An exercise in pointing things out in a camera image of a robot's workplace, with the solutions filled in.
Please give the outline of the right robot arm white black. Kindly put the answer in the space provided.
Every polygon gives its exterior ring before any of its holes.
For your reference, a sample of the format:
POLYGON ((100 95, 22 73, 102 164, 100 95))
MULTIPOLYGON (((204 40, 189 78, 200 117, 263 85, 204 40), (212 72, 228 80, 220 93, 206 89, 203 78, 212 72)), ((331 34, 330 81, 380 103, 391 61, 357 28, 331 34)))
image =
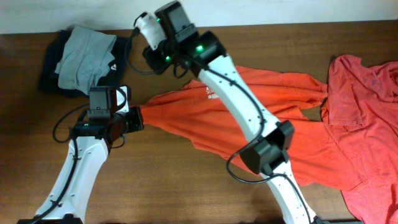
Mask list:
POLYGON ((290 121, 280 121, 256 98, 214 33, 199 34, 183 6, 172 1, 153 14, 142 13, 134 26, 145 37, 143 53, 154 73, 170 65, 191 71, 213 90, 239 124, 248 143, 227 160, 240 157, 274 194, 285 223, 320 223, 305 201, 292 172, 287 150, 294 136, 290 121))

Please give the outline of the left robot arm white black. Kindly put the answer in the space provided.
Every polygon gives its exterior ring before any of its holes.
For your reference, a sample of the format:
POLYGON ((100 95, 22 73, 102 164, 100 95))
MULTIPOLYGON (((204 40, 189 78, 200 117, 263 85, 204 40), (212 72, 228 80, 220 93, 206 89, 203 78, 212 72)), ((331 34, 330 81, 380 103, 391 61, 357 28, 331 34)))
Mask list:
POLYGON ((69 129, 67 157, 52 190, 34 217, 19 223, 84 223, 96 176, 115 142, 143 130, 140 108, 129 106, 127 85, 93 87, 89 99, 77 108, 80 115, 69 129))

